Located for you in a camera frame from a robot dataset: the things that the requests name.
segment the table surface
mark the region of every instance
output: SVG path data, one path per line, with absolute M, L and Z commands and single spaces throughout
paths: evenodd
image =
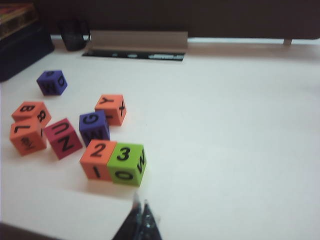
M 320 239 L 320 41 L 226 41 L 191 39 L 184 60 L 172 62 L 82 57 L 57 40 L 1 83 L 1 220 L 107 240 L 137 191 L 165 240 Z M 61 96 L 42 95 L 45 70 L 63 71 Z M 68 118 L 80 136 L 79 115 L 101 94 L 123 94 L 127 107 L 111 139 L 144 144 L 140 188 L 88 180 L 85 148 L 58 160 L 48 144 L 21 157 L 9 141 L 23 101 L 44 101 L 49 124 Z

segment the orange block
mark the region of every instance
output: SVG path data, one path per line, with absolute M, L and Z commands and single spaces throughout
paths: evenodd
M 121 126 L 127 109 L 122 95 L 101 95 L 94 110 L 103 110 L 109 125 Z
M 24 101 L 11 116 L 16 122 L 36 117 L 43 128 L 51 119 L 43 101 Z
M 47 138 L 36 117 L 13 123 L 10 141 L 22 156 L 47 148 Z
M 116 147 L 116 141 L 92 139 L 80 159 L 88 179 L 111 181 L 107 163 Z

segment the dark wall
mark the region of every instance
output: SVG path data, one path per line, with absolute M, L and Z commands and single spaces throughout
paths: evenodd
M 189 37 L 320 38 L 319 0 L 34 2 L 51 33 L 58 33 L 58 20 L 76 17 L 98 30 L 181 30 L 188 31 Z

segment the letter block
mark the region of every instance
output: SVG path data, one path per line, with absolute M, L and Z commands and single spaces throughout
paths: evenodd
M 80 159 L 80 164 L 88 179 L 111 181 L 107 163 L 116 144 L 116 141 L 91 140 Z
M 147 165 L 142 144 L 117 143 L 107 167 L 112 181 L 140 186 Z
M 101 95 L 94 110 L 103 110 L 109 125 L 121 126 L 127 109 L 122 95 Z
M 61 70 L 44 71 L 36 82 L 44 96 L 61 95 L 68 86 Z
M 47 126 L 44 133 L 59 159 L 63 159 L 82 148 L 76 131 L 67 118 Z
M 24 101 L 11 116 L 16 122 L 37 117 L 42 128 L 51 120 L 51 115 L 43 101 Z
M 91 139 L 110 140 L 109 125 L 103 110 L 80 115 L 79 131 L 86 146 Z
M 47 138 L 36 117 L 13 123 L 10 141 L 22 156 L 47 148 Z

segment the black box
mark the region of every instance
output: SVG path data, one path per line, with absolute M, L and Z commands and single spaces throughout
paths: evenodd
M 50 34 L 35 22 L 0 41 L 0 82 L 29 67 L 55 49 Z

